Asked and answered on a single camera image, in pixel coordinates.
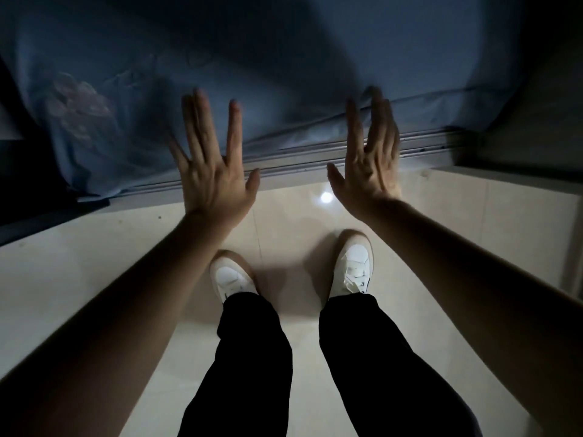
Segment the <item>person's right hand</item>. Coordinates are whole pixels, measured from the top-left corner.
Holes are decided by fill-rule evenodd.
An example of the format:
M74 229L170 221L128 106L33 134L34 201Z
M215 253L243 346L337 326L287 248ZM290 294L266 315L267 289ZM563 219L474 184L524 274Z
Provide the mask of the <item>person's right hand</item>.
M346 102L347 146L345 156L346 198L337 198L356 219L369 223L389 201L402 198L398 181L399 160L393 164L390 147L397 127L390 101L385 99L387 132L382 148L366 153L367 136L353 100Z

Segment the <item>metal sliding door track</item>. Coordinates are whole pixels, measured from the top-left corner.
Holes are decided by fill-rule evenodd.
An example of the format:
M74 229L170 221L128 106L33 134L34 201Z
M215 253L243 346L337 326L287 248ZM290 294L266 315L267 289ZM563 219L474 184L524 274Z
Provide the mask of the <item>metal sliding door track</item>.
M454 166L469 153L474 134L461 130L406 133L400 140L400 168L415 171ZM324 182L326 166L343 172L346 142L334 141L277 151L248 158L245 173L261 171L260 191ZM179 174L171 172L146 184L122 191L103 212L120 212L182 202Z

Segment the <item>dark furniture piece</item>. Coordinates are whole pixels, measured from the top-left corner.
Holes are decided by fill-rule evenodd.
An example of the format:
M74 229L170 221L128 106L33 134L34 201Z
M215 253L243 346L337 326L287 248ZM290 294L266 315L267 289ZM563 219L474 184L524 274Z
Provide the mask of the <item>dark furniture piece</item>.
M21 139L0 140L0 247L110 206L81 202L62 178L51 143L26 111L0 58L0 105Z

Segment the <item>blue patterned curtain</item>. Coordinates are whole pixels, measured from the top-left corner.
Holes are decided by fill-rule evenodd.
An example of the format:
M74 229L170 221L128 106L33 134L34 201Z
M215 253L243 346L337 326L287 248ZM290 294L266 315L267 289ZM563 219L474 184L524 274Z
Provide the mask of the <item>blue patterned curtain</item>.
M224 150L343 139L368 87L403 133L487 128L521 79L525 0L0 0L0 62L83 200L174 169L181 98L208 95Z

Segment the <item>person's right forearm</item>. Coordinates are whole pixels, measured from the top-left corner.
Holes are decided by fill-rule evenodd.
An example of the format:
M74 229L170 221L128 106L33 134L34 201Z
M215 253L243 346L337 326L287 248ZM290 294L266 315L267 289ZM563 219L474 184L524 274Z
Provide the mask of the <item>person's right forearm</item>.
M548 435L583 437L583 303L400 200L351 210Z

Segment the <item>person's left forearm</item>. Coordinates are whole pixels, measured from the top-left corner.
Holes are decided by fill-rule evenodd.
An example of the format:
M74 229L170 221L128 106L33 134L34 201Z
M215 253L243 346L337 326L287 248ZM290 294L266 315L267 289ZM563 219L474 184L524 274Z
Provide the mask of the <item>person's left forearm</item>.
M0 437L119 437L233 230L188 214L0 380Z

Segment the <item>person's left hand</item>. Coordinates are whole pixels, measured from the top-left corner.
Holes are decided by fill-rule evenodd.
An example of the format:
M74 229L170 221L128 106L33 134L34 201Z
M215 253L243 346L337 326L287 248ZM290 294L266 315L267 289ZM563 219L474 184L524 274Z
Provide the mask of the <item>person's left hand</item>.
M205 155L195 133L193 93L182 97L190 169L179 175L187 215L200 219L204 226L233 230L254 203L245 198L247 178L243 164L242 111L236 100L229 103L226 152Z

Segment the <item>black trousers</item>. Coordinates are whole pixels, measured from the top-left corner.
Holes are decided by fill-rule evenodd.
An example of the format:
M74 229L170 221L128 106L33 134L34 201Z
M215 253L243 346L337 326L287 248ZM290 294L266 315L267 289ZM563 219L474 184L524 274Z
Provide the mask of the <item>black trousers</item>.
M217 335L178 437L286 437L293 353L272 304L250 292L229 296ZM470 408L372 295L331 297L319 345L359 437L482 437Z

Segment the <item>white right shoe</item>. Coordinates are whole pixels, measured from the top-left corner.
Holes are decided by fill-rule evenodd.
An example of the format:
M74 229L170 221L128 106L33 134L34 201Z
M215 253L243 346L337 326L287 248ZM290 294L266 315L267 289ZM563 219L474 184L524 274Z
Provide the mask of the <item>white right shoe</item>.
M373 247L368 237L354 229L342 231L335 245L335 255L328 299L367 294L374 272Z

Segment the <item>white left shoe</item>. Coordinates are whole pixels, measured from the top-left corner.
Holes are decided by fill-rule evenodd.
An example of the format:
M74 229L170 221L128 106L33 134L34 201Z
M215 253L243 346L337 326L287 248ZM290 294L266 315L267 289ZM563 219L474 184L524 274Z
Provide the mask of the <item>white left shoe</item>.
M209 274L212 287L222 303L238 293L259 294L252 267L236 252L219 250L209 264Z

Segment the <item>white shoe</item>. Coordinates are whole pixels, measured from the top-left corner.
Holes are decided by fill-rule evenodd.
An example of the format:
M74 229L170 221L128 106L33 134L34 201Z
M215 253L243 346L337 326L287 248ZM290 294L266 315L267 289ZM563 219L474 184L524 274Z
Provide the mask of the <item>white shoe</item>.
M374 272L373 247L368 237L354 229L342 231L335 245L335 255L328 299L367 294Z
M252 267L236 252L219 250L209 264L209 274L212 287L222 303L238 293L259 294Z

